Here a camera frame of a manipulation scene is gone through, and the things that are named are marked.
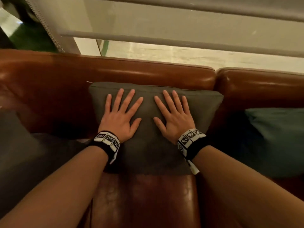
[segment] teal pillow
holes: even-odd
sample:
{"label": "teal pillow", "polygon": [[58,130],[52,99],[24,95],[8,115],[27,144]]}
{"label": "teal pillow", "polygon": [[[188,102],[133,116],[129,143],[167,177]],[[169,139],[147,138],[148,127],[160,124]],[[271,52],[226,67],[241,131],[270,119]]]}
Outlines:
{"label": "teal pillow", "polygon": [[262,139],[246,138],[242,146],[246,155],[238,160],[269,177],[303,174],[304,108],[253,108],[245,114]]}

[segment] left hand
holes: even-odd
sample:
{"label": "left hand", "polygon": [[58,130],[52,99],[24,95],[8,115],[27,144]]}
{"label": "left hand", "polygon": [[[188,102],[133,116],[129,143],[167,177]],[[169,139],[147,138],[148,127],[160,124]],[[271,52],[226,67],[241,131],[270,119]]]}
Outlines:
{"label": "left hand", "polygon": [[105,102],[105,112],[104,112],[105,114],[103,115],[101,119],[101,123],[98,128],[98,132],[107,130],[115,134],[116,137],[119,139],[120,143],[123,143],[129,140],[130,138],[132,138],[133,135],[135,134],[135,131],[139,127],[141,118],[135,119],[131,126],[130,126],[130,120],[134,116],[134,114],[136,113],[140,104],[143,101],[143,97],[140,97],[134,103],[131,109],[128,112],[126,112],[135,94],[135,90],[132,89],[119,109],[121,98],[123,96],[123,91],[124,91],[123,89],[120,89],[118,91],[112,112],[110,112],[112,95],[108,94],[107,100]]}

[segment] leather couch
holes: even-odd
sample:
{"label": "leather couch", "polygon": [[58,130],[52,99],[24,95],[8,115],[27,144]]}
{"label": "leather couch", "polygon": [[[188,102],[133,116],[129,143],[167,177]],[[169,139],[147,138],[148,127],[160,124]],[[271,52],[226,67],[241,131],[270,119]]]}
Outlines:
{"label": "leather couch", "polygon": [[[304,107],[304,75],[189,66],[72,54],[0,50],[0,106],[17,111],[32,133],[78,139],[97,130],[88,87],[112,81],[215,90],[223,103],[212,136],[238,110]],[[301,177],[274,179],[304,200]],[[79,227],[241,227],[203,176],[104,173]]]}

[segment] wristband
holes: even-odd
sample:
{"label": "wristband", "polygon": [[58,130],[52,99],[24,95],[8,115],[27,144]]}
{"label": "wristband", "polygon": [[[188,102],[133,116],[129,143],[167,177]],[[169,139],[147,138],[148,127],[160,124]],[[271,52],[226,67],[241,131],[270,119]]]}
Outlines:
{"label": "wristband", "polygon": [[103,149],[109,157],[109,164],[112,164],[116,159],[120,142],[115,134],[109,131],[101,131],[88,146],[97,146]]}
{"label": "wristband", "polygon": [[192,160],[207,145],[206,135],[197,129],[187,130],[177,141],[177,148],[186,160]]}

